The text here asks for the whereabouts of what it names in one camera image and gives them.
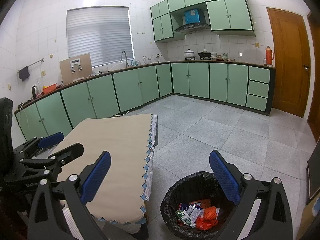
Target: countertop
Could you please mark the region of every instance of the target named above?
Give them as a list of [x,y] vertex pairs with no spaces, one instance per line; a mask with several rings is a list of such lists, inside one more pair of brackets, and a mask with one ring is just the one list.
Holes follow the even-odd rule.
[[[162,65],[162,64],[169,64],[169,63],[192,63],[192,62],[201,62],[201,63],[228,63],[228,64],[240,64],[240,65],[250,65],[250,66],[255,66],[255,67],[262,67],[262,68],[267,68],[267,69],[276,69],[274,67],[269,67],[269,66],[263,66],[263,65],[258,65],[258,64],[251,64],[251,63],[246,63],[246,62],[237,62],[237,61],[223,61],[223,60],[180,60],[180,61],[166,61],[166,62],[154,62],[154,63],[150,63],[150,64],[144,64],[144,65],[139,65],[139,66],[134,66],[134,67],[128,67],[128,68],[123,68],[123,69],[118,69],[118,70],[112,70],[112,71],[109,71],[107,73],[103,73],[103,74],[100,74],[100,75],[95,75],[95,76],[92,76],[92,77],[87,77],[87,78],[84,78],[84,79],[81,79],[79,81],[76,81],[76,82],[73,82],[73,83],[70,83],[68,85],[65,85],[59,89],[56,89],[55,91],[49,93],[49,94],[46,94],[46,95],[43,95],[42,97],[39,97],[37,99],[34,99],[26,104],[23,105],[23,109],[25,109],[26,107],[32,105],[33,103],[41,100],[42,98],[46,98],[54,93],[57,93],[61,90],[64,90],[66,88],[69,88],[69,87],[72,87],[72,86],[75,86],[77,84],[80,84],[80,83],[83,83],[83,82],[86,82],[86,81],[89,81],[89,80],[92,80],[92,79],[95,79],[95,78],[99,78],[99,77],[102,77],[102,76],[107,76],[107,75],[111,75],[111,74],[114,74],[114,73],[118,73],[118,72],[122,72],[122,71],[127,71],[127,70],[130,70],[130,69],[137,69],[137,68],[141,68],[141,67],[148,67],[148,66],[154,66],[154,65]],[[16,111],[14,111],[15,114],[17,114],[19,112],[19,109],[17,109]]]

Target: thermos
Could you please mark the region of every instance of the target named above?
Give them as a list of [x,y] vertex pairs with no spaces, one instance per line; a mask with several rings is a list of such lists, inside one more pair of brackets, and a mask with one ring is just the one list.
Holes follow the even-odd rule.
[[270,46],[266,48],[266,62],[267,65],[272,65],[272,60],[275,59],[275,54],[272,52]]

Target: window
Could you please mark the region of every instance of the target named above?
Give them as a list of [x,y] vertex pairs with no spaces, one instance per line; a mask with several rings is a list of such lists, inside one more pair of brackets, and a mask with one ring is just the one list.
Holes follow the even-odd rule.
[[117,62],[125,50],[133,59],[128,7],[67,11],[69,57],[90,53],[92,67]]

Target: range hood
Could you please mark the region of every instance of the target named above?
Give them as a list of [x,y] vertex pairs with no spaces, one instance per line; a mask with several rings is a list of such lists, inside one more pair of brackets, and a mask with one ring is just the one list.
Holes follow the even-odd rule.
[[196,32],[204,31],[208,29],[211,29],[211,27],[207,23],[189,23],[175,29],[174,31],[184,33],[184,34],[190,34],[190,33],[196,33]]

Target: black garbage bag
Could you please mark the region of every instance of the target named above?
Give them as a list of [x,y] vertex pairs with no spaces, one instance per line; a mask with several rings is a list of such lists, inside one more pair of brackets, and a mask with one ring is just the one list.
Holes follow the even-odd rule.
[[[210,198],[212,206],[220,208],[217,225],[206,231],[178,225],[175,211],[179,209],[180,203],[188,204],[207,198]],[[218,233],[234,207],[234,203],[227,199],[215,175],[200,171],[178,180],[169,188],[162,200],[160,211],[166,226],[175,236],[183,240],[202,240],[211,239]]]

